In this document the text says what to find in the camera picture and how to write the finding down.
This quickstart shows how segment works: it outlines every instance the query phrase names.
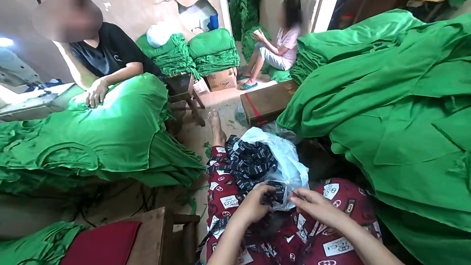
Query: light gray pants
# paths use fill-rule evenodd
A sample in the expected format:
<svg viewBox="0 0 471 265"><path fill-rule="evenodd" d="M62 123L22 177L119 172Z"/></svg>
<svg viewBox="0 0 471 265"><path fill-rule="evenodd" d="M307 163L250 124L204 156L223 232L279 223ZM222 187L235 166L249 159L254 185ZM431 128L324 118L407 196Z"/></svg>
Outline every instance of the light gray pants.
<svg viewBox="0 0 471 265"><path fill-rule="evenodd" d="M262 42L257 42L255 44L255 49L260 51L260 54L265 59L265 61L273 66L276 69L288 70L288 67L283 59L283 57L274 54L270 51Z"/></svg>

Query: red strap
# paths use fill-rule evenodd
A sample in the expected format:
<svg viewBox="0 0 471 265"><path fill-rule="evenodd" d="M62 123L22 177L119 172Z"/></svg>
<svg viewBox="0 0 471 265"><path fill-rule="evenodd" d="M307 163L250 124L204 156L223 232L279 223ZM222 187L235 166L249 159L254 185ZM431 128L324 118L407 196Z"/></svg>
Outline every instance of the red strap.
<svg viewBox="0 0 471 265"><path fill-rule="evenodd" d="M262 115L260 115L260 113L257 111L257 109L255 108L255 106L252 104L252 101L250 100L249 98L249 95L248 93L245 93L245 98L249 101L250 103L250 106L252 107L253 109L253 113L255 114L255 116L257 116L258 120L259 120L259 124L257 126L260 126L264 123L267 123L268 121L265 120L265 121L262 121Z"/></svg>

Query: black t-shirt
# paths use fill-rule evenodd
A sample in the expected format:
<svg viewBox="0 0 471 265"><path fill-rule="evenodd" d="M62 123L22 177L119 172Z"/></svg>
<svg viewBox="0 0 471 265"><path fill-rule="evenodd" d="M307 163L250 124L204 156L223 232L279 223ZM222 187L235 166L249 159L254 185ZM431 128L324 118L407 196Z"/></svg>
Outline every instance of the black t-shirt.
<svg viewBox="0 0 471 265"><path fill-rule="evenodd" d="M103 22L98 31L100 42L96 48L84 41L70 43L72 54L94 75L110 75L126 64L140 62L145 73L163 80L159 67L147 57L124 31L115 24Z"/></svg>

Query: red cushion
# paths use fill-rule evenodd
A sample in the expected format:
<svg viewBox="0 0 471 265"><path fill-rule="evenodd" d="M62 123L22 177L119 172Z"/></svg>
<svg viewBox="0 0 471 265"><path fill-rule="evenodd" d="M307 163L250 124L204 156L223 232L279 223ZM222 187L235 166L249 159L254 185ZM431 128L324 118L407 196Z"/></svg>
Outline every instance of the red cushion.
<svg viewBox="0 0 471 265"><path fill-rule="evenodd" d="M140 225L122 221L81 232L60 265L126 265Z"/></svg>

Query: woman in pink shirt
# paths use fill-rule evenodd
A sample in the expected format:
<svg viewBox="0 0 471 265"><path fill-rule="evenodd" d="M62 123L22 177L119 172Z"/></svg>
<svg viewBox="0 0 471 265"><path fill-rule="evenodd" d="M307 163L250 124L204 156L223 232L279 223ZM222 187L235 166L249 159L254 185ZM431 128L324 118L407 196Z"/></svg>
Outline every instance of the woman in pink shirt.
<svg viewBox="0 0 471 265"><path fill-rule="evenodd" d="M238 81L249 79L242 86L242 90L258 85L256 78L265 61L280 70L288 70L294 65L298 52L296 39L300 34L301 20L300 0L284 0L278 15L280 30L276 42L271 43L260 30L253 33L252 38L258 43L255 44L245 72L237 78Z"/></svg>

